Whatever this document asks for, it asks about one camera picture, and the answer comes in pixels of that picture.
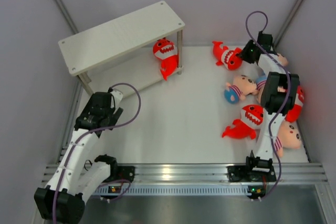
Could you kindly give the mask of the red shark plush toy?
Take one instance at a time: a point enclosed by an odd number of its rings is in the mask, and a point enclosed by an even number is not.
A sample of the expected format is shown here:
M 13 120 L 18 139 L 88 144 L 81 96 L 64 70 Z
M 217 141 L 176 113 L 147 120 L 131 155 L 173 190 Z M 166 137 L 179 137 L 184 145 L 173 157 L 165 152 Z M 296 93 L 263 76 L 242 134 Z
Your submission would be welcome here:
M 232 122 L 233 126 L 227 126 L 222 137 L 231 137 L 233 139 L 243 139 L 249 137 L 254 140 L 257 136 L 257 130 L 261 129 L 264 119 L 263 107 L 257 104 L 244 106 L 240 111 L 240 118 Z
M 161 63 L 160 72 L 163 79 L 166 81 L 179 65 L 177 48 L 174 42 L 164 37 L 154 44 L 152 52 Z
M 212 53 L 216 59 L 217 66 L 224 66 L 227 70 L 233 71 L 242 65 L 243 61 L 239 57 L 239 54 L 242 52 L 241 48 L 229 49 L 222 41 L 212 41 L 212 44 Z

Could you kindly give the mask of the red shark plush purple fin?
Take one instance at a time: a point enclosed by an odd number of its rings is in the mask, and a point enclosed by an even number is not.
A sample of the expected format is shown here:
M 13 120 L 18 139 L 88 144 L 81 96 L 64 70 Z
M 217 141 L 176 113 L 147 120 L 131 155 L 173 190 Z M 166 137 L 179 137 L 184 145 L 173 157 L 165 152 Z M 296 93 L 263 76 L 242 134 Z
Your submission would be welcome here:
M 298 86 L 294 106 L 291 110 L 288 111 L 285 120 L 290 123 L 295 122 L 301 114 L 304 102 L 305 102 L 304 90 L 301 86 Z

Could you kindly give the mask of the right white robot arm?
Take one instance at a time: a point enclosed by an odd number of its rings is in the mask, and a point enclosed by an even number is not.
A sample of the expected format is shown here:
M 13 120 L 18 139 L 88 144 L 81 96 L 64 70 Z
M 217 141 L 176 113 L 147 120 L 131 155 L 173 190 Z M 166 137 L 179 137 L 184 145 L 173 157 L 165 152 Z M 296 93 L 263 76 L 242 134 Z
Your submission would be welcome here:
M 267 77 L 260 99 L 263 122 L 256 146 L 246 157 L 245 167 L 247 178 L 258 180 L 263 175 L 274 175 L 272 159 L 276 154 L 275 141 L 282 122 L 295 104 L 300 80 L 278 60 L 271 34 L 260 31 L 257 39 L 251 39 L 246 44 L 239 57 L 247 63 L 255 63 Z

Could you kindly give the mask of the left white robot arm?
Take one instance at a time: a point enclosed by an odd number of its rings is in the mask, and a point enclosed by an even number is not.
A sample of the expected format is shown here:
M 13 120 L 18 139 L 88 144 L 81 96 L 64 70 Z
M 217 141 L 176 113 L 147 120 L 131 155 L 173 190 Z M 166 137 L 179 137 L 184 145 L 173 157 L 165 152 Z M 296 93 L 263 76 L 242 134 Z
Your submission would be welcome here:
M 34 200 L 41 217 L 55 223 L 79 223 L 86 203 L 103 182 L 117 179 L 116 158 L 98 155 L 91 168 L 83 173 L 90 151 L 99 142 L 102 127 L 116 125 L 123 109 L 123 93 L 117 89 L 94 93 L 76 118 L 74 131 L 65 155 L 52 178 L 36 189 Z

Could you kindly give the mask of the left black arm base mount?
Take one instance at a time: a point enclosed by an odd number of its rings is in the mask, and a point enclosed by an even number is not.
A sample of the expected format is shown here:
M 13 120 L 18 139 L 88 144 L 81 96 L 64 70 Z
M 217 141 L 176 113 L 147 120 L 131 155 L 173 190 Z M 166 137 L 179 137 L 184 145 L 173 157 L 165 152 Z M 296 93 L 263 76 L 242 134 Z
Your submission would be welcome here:
M 135 177 L 135 167 L 134 166 L 118 166 L 118 168 L 113 172 L 113 180 L 125 179 L 133 182 Z

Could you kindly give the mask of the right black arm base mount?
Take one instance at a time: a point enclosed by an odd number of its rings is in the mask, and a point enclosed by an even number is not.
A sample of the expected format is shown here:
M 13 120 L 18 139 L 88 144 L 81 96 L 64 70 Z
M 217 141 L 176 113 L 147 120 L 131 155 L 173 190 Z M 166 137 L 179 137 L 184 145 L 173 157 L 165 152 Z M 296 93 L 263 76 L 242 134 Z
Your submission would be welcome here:
M 262 168 L 250 169 L 246 165 L 228 166 L 230 182 L 275 182 L 277 180 L 274 169 L 267 171 Z

